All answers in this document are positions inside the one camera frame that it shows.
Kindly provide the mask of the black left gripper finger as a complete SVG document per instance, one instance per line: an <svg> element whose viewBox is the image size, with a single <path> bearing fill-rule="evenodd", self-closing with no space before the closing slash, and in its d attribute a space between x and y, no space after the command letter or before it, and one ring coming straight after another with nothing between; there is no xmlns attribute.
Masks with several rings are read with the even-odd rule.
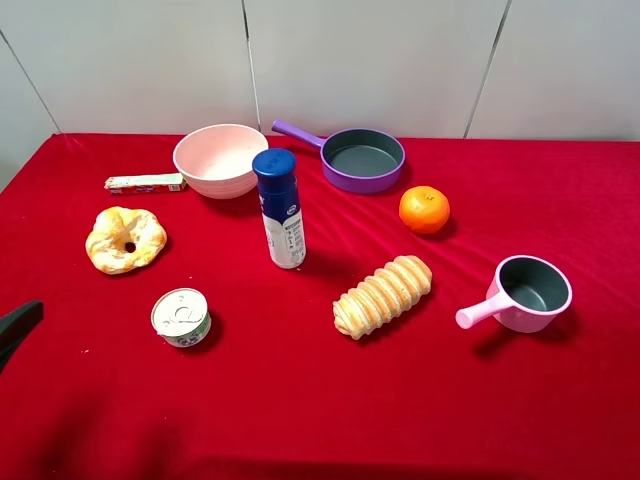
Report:
<svg viewBox="0 0 640 480"><path fill-rule="evenodd" d="M43 303L33 300L1 317L0 372L22 341L42 321Z"/></svg>

